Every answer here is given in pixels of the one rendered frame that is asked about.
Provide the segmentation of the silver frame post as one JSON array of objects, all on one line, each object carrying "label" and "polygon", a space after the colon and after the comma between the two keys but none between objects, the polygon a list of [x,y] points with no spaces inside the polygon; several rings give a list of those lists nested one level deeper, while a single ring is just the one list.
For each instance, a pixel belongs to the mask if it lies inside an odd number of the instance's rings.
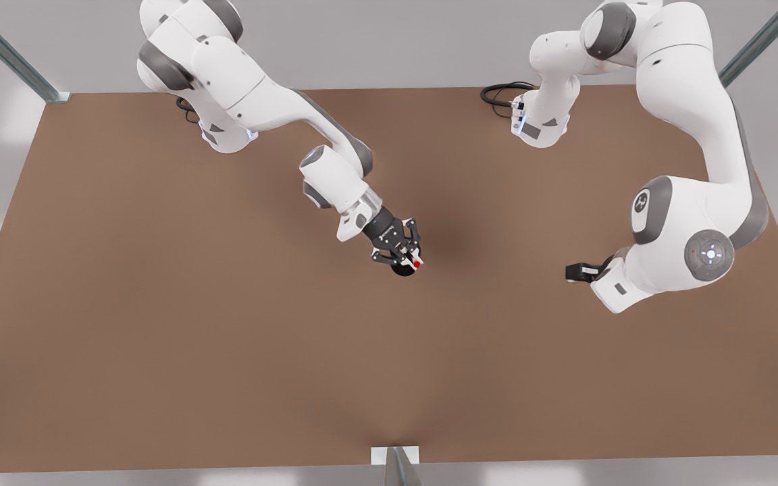
[{"label": "silver frame post", "polygon": [[9,68],[26,86],[30,87],[46,103],[67,103],[71,93],[59,91],[47,81],[8,40],[0,35],[0,61]]},{"label": "silver frame post", "polygon": [[747,43],[729,60],[719,72],[724,87],[729,87],[750,67],[763,52],[778,38],[778,10],[766,21],[766,24],[754,34]]},{"label": "silver frame post", "polygon": [[385,486],[422,486],[414,468],[419,446],[371,447],[371,464],[385,466]]}]

